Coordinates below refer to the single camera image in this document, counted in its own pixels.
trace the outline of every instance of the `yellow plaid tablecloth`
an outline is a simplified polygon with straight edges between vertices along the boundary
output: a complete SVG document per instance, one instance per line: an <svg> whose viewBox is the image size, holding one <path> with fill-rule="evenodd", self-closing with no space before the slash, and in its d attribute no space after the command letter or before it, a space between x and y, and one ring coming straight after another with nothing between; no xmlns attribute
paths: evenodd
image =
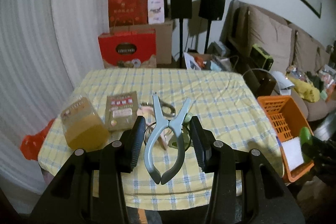
<svg viewBox="0 0 336 224"><path fill-rule="evenodd" d="M136 90L139 102L152 102L157 92L178 112L187 97L190 109L199 117L203 128L211 130L217 140L233 149L249 151L258 148L278 174L282 175L281 153L275 132L239 74L175 69L106 69L89 72L74 93L88 94L98 115L105 119L106 97ZM153 122L153 117L146 117ZM109 142L119 139L113 133ZM209 203L213 174L198 167L193 147L185 153L183 167L167 184L157 185L150 178L143 160L144 144L137 166L131 174L122 173L126 205L147 210L181 210ZM63 135L58 116L38 155L40 166L56 175L73 153ZM154 164L164 173L174 164L177 150L153 149ZM98 195L98 172L95 171L93 195ZM237 194L241 194L240 172L237 172Z"/></svg>

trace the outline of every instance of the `red plastic bag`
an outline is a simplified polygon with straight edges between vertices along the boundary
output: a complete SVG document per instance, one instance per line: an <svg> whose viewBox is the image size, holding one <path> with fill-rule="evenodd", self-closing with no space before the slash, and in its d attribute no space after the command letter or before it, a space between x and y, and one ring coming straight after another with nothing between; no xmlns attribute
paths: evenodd
<svg viewBox="0 0 336 224"><path fill-rule="evenodd" d="M21 143L20 150L27 160L36 160L40 152L41 146L47 136L49 129L53 125L55 119L52 119L48 125L36 135L26 135Z"/></svg>

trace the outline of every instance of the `speaker stand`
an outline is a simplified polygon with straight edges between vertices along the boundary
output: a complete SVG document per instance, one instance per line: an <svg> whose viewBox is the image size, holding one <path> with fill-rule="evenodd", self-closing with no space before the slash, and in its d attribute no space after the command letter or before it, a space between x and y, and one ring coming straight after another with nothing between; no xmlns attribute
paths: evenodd
<svg viewBox="0 0 336 224"><path fill-rule="evenodd" d="M208 19L208 28L207 28L207 36L205 38L204 54L206 54L208 50L210 27L211 27L211 20Z"/></svg>
<svg viewBox="0 0 336 224"><path fill-rule="evenodd" d="M179 22L180 22L180 69L181 69L182 57L183 57L183 18L180 18Z"/></svg>

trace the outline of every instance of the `screw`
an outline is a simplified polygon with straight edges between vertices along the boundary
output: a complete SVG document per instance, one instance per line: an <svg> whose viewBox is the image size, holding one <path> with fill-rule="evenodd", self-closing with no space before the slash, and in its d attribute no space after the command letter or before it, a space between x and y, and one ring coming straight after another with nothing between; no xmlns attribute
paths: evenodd
<svg viewBox="0 0 336 224"><path fill-rule="evenodd" d="M214 141L213 145L216 146L216 147L222 147L224 144L221 141Z"/></svg>
<svg viewBox="0 0 336 224"><path fill-rule="evenodd" d="M83 153L84 153L84 150L83 149L77 149L76 151L75 151L75 155L76 156L80 156L80 155L83 155Z"/></svg>
<svg viewBox="0 0 336 224"><path fill-rule="evenodd" d="M259 156L260 155L260 151L258 149L252 149L251 151L253 156Z"/></svg>
<svg viewBox="0 0 336 224"><path fill-rule="evenodd" d="M112 146L113 146L113 147L119 147L119 146L121 146L121 141L114 141L114 142L112 143Z"/></svg>

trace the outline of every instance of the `white curtain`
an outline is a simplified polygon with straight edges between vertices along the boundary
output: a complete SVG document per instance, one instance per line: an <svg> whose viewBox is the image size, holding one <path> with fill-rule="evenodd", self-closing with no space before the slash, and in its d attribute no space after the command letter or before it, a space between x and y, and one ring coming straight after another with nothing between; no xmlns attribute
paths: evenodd
<svg viewBox="0 0 336 224"><path fill-rule="evenodd" d="M107 0L0 0L0 187L20 213L45 184L18 147L102 68L97 36L108 30Z"/></svg>
<svg viewBox="0 0 336 224"><path fill-rule="evenodd" d="M97 37L109 31L108 0L51 0L58 46L73 86L102 69Z"/></svg>

